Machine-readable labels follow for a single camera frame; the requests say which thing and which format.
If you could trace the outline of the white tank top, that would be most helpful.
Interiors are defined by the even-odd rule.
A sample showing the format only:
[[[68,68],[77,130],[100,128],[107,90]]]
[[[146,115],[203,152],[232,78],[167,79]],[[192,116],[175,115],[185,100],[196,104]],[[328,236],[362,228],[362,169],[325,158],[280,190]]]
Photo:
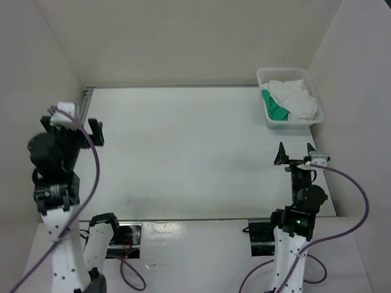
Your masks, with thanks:
[[[263,89],[268,90],[273,100],[289,112],[287,121],[306,121],[315,117],[317,102],[309,93],[304,80],[271,80],[261,85]]]

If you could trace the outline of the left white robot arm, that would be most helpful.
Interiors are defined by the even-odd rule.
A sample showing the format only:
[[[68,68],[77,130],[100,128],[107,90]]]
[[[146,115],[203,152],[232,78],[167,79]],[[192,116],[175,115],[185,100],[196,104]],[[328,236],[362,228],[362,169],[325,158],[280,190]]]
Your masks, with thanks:
[[[96,147],[104,144],[102,124],[96,119],[88,122],[91,134],[71,114],[54,109],[41,119],[45,132],[27,146],[35,165],[34,200],[53,242],[44,254],[52,257],[52,292],[106,292],[106,252],[122,235],[117,217],[109,212],[91,218],[87,243],[81,243],[79,216],[92,196],[80,200],[80,178],[73,169],[80,150],[91,149],[96,166],[92,189],[96,190],[100,179]]]

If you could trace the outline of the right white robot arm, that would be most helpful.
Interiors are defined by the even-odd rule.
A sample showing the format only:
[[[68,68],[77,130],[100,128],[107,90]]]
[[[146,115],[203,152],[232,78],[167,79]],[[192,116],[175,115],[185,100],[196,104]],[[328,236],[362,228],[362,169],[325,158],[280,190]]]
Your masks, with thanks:
[[[291,159],[280,143],[274,160],[274,165],[284,165],[291,175],[292,200],[271,214],[267,226],[269,236],[275,240],[271,292],[302,292],[306,254],[301,249],[311,242],[316,215],[327,200],[325,191],[313,183],[316,171],[300,168],[312,160],[316,149],[308,143],[307,152],[303,159]]]

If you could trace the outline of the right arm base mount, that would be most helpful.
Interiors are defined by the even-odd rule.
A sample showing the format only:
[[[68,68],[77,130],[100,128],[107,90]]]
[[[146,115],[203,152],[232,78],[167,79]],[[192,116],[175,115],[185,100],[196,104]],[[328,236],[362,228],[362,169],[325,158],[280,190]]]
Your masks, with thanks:
[[[242,232],[249,236],[250,250],[253,257],[274,255],[275,238],[273,228],[269,219],[248,220],[248,224]]]

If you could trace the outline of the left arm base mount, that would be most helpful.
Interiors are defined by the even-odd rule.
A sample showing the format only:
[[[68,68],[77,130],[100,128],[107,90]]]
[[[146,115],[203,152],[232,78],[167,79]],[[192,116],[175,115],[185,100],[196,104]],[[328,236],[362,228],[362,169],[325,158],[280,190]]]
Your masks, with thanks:
[[[83,257],[86,262],[114,258],[139,258],[142,225],[137,222],[96,221],[82,226]]]

